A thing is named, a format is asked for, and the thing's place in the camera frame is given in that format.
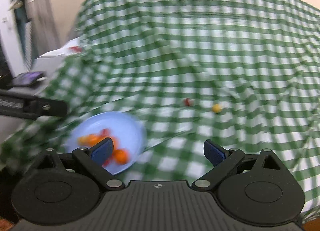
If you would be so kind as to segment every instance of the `yellow ball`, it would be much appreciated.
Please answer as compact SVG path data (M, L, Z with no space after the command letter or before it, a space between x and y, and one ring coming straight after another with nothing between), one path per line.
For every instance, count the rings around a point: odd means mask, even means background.
M219 104L215 104L215 105L212 106L212 111L214 113L220 113L221 110L222 110L222 108L221 108L221 106Z
M78 145L86 146L87 142L88 142L88 137L87 136L80 136L80 137L78 137L77 141L78 141Z

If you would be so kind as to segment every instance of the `door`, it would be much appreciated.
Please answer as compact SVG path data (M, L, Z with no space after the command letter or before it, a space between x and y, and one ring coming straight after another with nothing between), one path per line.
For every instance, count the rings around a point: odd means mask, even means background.
M26 70L14 12L9 10L10 3L11 0L0 0L0 44L11 74L16 77Z
M0 89L9 89L12 80L12 74L5 60L4 53L0 44Z

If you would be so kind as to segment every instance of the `table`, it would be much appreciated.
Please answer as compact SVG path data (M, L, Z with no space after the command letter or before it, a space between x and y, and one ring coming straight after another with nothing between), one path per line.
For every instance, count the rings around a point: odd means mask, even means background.
M67 57L43 93L68 102L68 117L27 123L0 158L26 167L44 148L63 151L84 119L120 110L148 134L122 180L192 182L212 168L207 138L247 153L270 148L303 187L311 219L320 210L319 14L300 0L87 0L84 52Z

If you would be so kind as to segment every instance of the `red ball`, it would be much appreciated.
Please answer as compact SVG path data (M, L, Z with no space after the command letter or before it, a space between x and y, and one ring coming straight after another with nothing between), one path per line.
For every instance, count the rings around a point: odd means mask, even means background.
M75 53L80 53L80 52L82 52L82 49L81 49L81 47L79 47L79 46L71 46L71 47L69 47L69 49L70 49L71 51L75 52Z
M192 100L189 99L189 98L186 98L186 99L184 100L184 105L185 105L186 107L192 106Z
M106 159L102 166L105 167L105 166L109 165L109 163L111 162L111 160L112 160L111 158Z
M100 136L101 137L108 137L110 135L110 130L108 128L102 129L100 131Z

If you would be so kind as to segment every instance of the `blue gripper pad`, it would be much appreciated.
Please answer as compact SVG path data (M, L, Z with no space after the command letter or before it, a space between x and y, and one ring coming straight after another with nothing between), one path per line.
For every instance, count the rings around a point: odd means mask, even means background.
M113 142L111 139L102 140L92 148L89 149L92 152L90 158L98 165L103 165L106 159L112 155Z
M229 156L228 150L214 144L211 140L206 140L204 142L203 152L204 156L214 167L216 167Z

